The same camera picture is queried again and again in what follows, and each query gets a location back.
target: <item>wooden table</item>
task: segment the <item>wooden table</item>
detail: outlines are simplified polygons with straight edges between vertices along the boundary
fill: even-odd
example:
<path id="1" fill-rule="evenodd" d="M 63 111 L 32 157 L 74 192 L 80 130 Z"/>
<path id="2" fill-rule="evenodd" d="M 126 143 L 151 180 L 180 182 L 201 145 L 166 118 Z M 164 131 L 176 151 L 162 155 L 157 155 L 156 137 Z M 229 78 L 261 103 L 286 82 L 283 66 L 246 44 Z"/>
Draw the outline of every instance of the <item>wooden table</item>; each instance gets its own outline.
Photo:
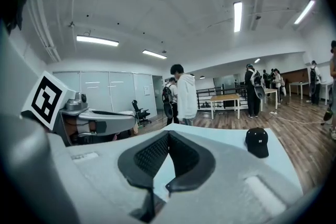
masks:
<path id="1" fill-rule="evenodd" d="M 302 92 L 302 86 L 307 85 L 309 82 L 293 82 L 289 84 L 289 96 L 291 97 L 291 92 L 290 92 L 290 86 L 297 86 L 298 87 L 298 95 L 299 95 L 299 86 L 301 87 L 301 100 L 303 99 L 303 92 Z"/>
<path id="2" fill-rule="evenodd" d="M 213 103 L 223 102 L 223 101 L 234 101 L 235 102 L 235 111 L 236 111 L 236 100 L 237 100 L 237 106 L 238 106 L 238 119 L 239 119 L 240 101 L 239 101 L 239 95 L 237 93 L 212 96 L 211 99 L 210 99 L 211 119 L 214 119 L 214 111 L 216 110 L 216 104 L 213 105 Z"/>
<path id="3" fill-rule="evenodd" d="M 277 89 L 265 89 L 265 98 L 264 98 L 264 102 L 266 104 L 266 94 L 268 93 L 275 93 L 275 109 L 278 109 L 278 90 Z M 263 107 L 263 101 L 261 100 L 261 107 L 260 107 L 260 111 L 262 111 L 262 107 Z"/>

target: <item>baseball cap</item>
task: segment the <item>baseball cap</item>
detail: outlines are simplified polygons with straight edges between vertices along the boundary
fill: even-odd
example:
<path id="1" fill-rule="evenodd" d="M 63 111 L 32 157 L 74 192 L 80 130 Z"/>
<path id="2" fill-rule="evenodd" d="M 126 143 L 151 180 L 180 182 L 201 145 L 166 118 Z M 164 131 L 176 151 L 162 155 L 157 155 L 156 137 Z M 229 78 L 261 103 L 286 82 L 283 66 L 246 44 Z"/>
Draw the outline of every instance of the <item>baseball cap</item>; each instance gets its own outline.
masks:
<path id="1" fill-rule="evenodd" d="M 268 134 L 263 128 L 252 128 L 246 133 L 247 150 L 258 158 L 268 157 L 267 142 Z"/>

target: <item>white table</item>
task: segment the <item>white table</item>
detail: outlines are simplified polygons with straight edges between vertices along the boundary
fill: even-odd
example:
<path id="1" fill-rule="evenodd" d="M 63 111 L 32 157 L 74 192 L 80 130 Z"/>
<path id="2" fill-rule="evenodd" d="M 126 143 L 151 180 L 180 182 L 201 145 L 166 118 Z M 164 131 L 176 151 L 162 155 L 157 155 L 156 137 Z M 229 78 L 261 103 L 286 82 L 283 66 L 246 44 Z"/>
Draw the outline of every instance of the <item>white table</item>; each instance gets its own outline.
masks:
<path id="1" fill-rule="evenodd" d="M 309 82 L 293 82 L 293 83 L 290 83 L 289 84 L 289 96 L 292 96 L 291 95 L 291 90 L 290 90 L 290 86 L 297 86 L 298 87 L 298 95 L 299 95 L 299 86 L 301 87 L 301 100 L 303 99 L 303 93 L 302 93 L 302 86 L 303 85 L 308 85 Z"/>
<path id="2" fill-rule="evenodd" d="M 326 95 L 325 95 L 325 97 L 324 97 L 324 98 L 325 98 L 325 102 L 324 102 L 324 104 L 327 105 L 327 103 L 328 103 L 328 96 L 329 96 L 329 93 L 328 93 L 328 87 L 333 85 L 333 81 L 331 81 L 331 82 L 321 82 L 320 84 L 321 84 L 322 87 L 325 87 L 325 88 L 326 88 L 326 89 L 325 89 L 325 90 L 326 90 L 326 91 L 325 91 L 325 92 L 326 92 L 326 93 L 325 93 Z"/>
<path id="3" fill-rule="evenodd" d="M 163 128 L 163 130 L 174 130 L 185 132 L 193 135 L 205 137 L 207 139 L 218 141 L 219 143 L 225 143 L 232 146 L 236 146 L 247 150 L 244 142 L 247 130 L 223 130 L 187 126 L 181 124 L 172 123 Z M 285 149 L 272 132 L 271 129 L 265 129 L 268 134 L 268 152 L 267 158 L 260 159 L 265 164 L 273 168 L 278 173 L 285 176 L 290 182 L 292 182 L 302 192 L 302 187 L 298 175 L 290 161 Z M 154 178 L 154 193 L 158 195 L 164 201 L 168 201 L 168 190 L 165 185 L 175 178 L 174 164 L 170 156 L 168 155 L 160 170 Z"/>
<path id="4" fill-rule="evenodd" d="M 266 95 L 268 93 L 275 93 L 275 109 L 278 109 L 278 90 L 277 89 L 265 89 L 265 98 L 264 98 L 264 102 L 266 104 Z M 262 111 L 262 107 L 263 107 L 263 101 L 261 100 L 260 102 L 261 107 L 260 107 L 260 111 Z"/>
<path id="5" fill-rule="evenodd" d="M 210 99 L 211 104 L 211 119 L 214 119 L 214 111 L 216 111 L 216 102 L 223 102 L 223 101 L 234 101 L 235 111 L 236 111 L 236 101 L 238 107 L 238 119 L 240 114 L 240 100 L 239 94 L 232 93 L 232 94 L 223 94 L 223 95 L 215 95 L 212 96 Z"/>

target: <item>person in black jacket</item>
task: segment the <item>person in black jacket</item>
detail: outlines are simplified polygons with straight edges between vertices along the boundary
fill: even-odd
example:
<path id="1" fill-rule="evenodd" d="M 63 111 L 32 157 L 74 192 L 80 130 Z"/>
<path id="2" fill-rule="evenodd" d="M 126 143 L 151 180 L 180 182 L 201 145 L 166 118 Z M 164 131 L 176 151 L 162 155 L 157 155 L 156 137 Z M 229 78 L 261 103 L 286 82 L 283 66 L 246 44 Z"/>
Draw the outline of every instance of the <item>person in black jacket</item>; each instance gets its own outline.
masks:
<path id="1" fill-rule="evenodd" d="M 254 86 L 251 82 L 251 77 L 254 73 L 255 69 L 253 65 L 250 63 L 246 66 L 246 73 L 245 73 L 245 85 L 247 86 L 247 106 L 248 106 L 248 117 L 250 119 L 255 116 L 258 117 L 259 109 L 260 109 L 260 99 L 257 97 L 255 92 Z"/>

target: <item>office chair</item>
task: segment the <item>office chair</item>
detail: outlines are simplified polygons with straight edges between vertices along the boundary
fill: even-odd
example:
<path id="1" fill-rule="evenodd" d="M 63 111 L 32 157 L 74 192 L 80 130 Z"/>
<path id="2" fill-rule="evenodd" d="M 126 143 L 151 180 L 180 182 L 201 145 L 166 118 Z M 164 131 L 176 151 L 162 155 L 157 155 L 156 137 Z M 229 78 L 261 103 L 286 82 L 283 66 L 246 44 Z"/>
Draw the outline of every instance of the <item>office chair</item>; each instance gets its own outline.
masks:
<path id="1" fill-rule="evenodd" d="M 150 120 L 147 120 L 146 117 L 149 116 L 151 113 L 148 113 L 148 109 L 144 110 L 143 112 L 141 112 L 142 109 L 138 108 L 138 102 L 137 100 L 133 100 L 132 105 L 134 107 L 134 110 L 137 114 L 137 119 L 139 120 L 139 123 L 144 123 L 144 122 L 149 122 L 152 123 Z"/>

